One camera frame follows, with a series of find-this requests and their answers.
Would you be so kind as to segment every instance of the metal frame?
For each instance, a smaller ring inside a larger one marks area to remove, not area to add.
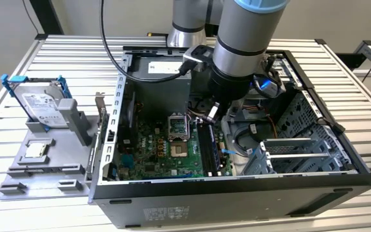
[[[20,65],[20,72],[30,77],[49,77],[56,73],[62,74],[66,78],[70,92],[78,92],[74,98],[78,106],[88,114],[97,114],[97,109],[90,106],[94,96],[90,92],[105,92],[105,104],[109,108],[112,104],[112,95],[116,85],[114,77],[117,75],[114,68],[105,56],[101,47],[101,41],[94,36],[49,36],[44,43],[42,49],[32,49],[24,60],[29,60],[29,66],[24,70]],[[120,49],[123,45],[132,46],[164,46],[164,37],[113,37],[108,39],[112,53],[116,60],[120,57]],[[208,38],[207,43],[213,45],[215,39]],[[361,91],[357,86],[357,79],[352,73],[347,74],[340,61],[333,59],[313,40],[287,40],[273,39],[269,49],[291,50],[292,55],[301,66],[305,75],[315,87],[315,92],[327,105],[327,109],[332,117],[345,128],[344,139],[352,143],[351,148],[361,156],[361,160],[371,169],[371,98],[368,91]],[[20,114],[10,111],[14,104],[9,98],[0,96],[0,172],[2,173],[6,165],[10,164],[10,157],[16,154],[17,142],[22,137],[20,132],[21,124],[6,124],[4,122],[17,122]],[[32,219],[37,229],[66,227],[66,229],[77,229],[80,225],[89,226],[93,230],[113,227],[104,215],[92,216],[92,210],[98,210],[97,206],[81,205],[74,211],[74,205],[84,204],[85,198],[50,199],[46,201],[22,201],[16,203],[0,203],[0,212],[14,218],[16,210],[24,212],[30,210],[45,213],[42,207],[49,205],[49,209],[54,210],[57,217],[80,217],[85,216],[82,222],[70,220],[65,225],[60,220],[50,221],[45,224],[45,217]],[[335,209],[325,211],[316,217],[297,217],[289,219],[276,219],[268,221],[247,221],[247,222],[224,222],[209,225],[187,225],[172,227],[176,231],[195,231],[201,229],[224,229],[235,228],[236,231],[247,230],[243,227],[255,227],[255,230],[265,231],[331,231],[352,229],[356,232],[371,231],[371,190],[359,197],[352,198]],[[25,230],[33,229],[25,226],[21,220],[10,220],[8,224],[0,223],[0,230]]]

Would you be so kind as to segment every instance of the slotted metal worktable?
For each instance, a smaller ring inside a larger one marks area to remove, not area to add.
[[[164,46],[163,37],[109,38],[116,60],[121,46]],[[269,49],[292,52],[335,119],[347,130],[353,148],[371,169],[371,93],[325,45],[313,40],[272,40]],[[49,36],[34,41],[13,75],[66,78],[69,90],[85,114],[97,113],[94,93],[105,93],[110,106],[117,72],[98,37]],[[14,99],[0,92],[0,182],[24,139],[25,113]],[[86,197],[0,202],[0,231],[114,231],[97,206]],[[243,231],[371,231],[371,190],[316,217],[269,221],[149,228],[148,230]]]

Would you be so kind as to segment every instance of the robotic arm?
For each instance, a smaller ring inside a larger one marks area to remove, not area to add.
[[[215,105],[205,121],[221,119],[231,102],[245,96],[251,86],[268,98],[279,95],[273,58],[265,58],[264,53],[287,2],[224,0],[215,49],[195,45],[184,54],[184,60],[199,61],[197,71],[203,70],[201,67],[211,69],[208,89]]]

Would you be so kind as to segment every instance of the white wall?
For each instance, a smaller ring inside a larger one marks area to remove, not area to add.
[[[65,34],[98,35],[98,0],[52,0]],[[109,36],[167,33],[172,0],[105,0],[104,25]]]
[[[36,18],[28,0],[25,3]],[[0,0],[0,75],[9,74],[16,68],[36,34],[21,0]]]
[[[66,34],[98,35],[98,0],[52,0]],[[105,0],[106,35],[167,33],[172,0]],[[275,38],[325,40],[351,52],[371,40],[371,0],[291,0]]]

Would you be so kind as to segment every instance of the wire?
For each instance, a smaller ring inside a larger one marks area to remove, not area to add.
[[[369,73],[371,73],[371,69],[368,69],[368,72],[365,73],[365,75],[364,75],[364,77],[363,77],[361,83],[364,82],[365,77],[368,76]]]
[[[312,124],[309,124],[307,127],[304,127],[297,133],[295,133],[295,135],[292,136],[292,138],[296,138],[301,133],[304,133],[316,123],[313,122]]]
[[[272,125],[272,127],[273,127],[273,138],[276,139],[276,129],[275,129],[273,120],[271,119],[269,115],[267,115],[267,118],[268,118],[268,120],[269,120],[269,122],[271,122],[271,125]]]
[[[29,20],[30,20],[30,23],[32,23],[32,25],[33,25],[33,27],[34,27],[36,33],[40,34],[40,33],[38,33],[38,30],[37,30],[37,27],[36,27],[36,25],[34,25],[34,23],[33,23],[33,20],[32,20],[32,18],[30,18],[30,15],[29,15],[29,12],[28,12],[28,8],[25,7],[24,0],[21,0],[21,2],[22,2],[22,6],[24,6],[25,13],[26,13],[28,18],[29,18]]]
[[[106,51],[108,57],[110,59],[110,62],[114,65],[119,73],[123,74],[132,81],[144,82],[144,83],[161,83],[161,82],[171,81],[171,80],[179,78],[180,76],[183,76],[187,72],[183,73],[181,71],[179,71],[179,73],[176,73],[176,74],[168,76],[168,77],[160,78],[160,79],[143,79],[143,78],[139,78],[139,77],[135,77],[135,76],[129,75],[123,70],[123,68],[119,66],[117,62],[113,59],[113,56],[112,56],[112,53],[110,53],[110,50],[109,50],[109,47],[108,47],[106,39],[105,39],[105,32],[104,32],[104,26],[102,26],[102,5],[104,5],[104,0],[100,0],[100,8],[98,8],[100,9],[100,11],[98,11],[98,19],[100,19],[98,24],[100,24],[100,27],[98,28],[100,28],[101,42],[102,42],[102,47],[104,47],[104,49]]]
[[[193,112],[189,108],[188,108],[188,111],[189,111],[193,115],[196,115],[196,116],[200,116],[200,117],[204,116],[204,114],[199,114],[199,113]]]
[[[244,154],[247,154],[247,151],[245,151],[245,148],[237,143],[237,138],[239,138],[244,133],[248,132],[248,127],[249,127],[249,125],[248,125],[248,126],[243,126],[243,127],[237,128],[237,129],[235,130],[233,142],[232,142],[232,143],[235,144],[235,146],[241,150],[241,152],[243,152]],[[235,154],[239,155],[240,157],[248,158],[248,155],[241,155],[241,154],[239,154],[237,152],[236,152]]]

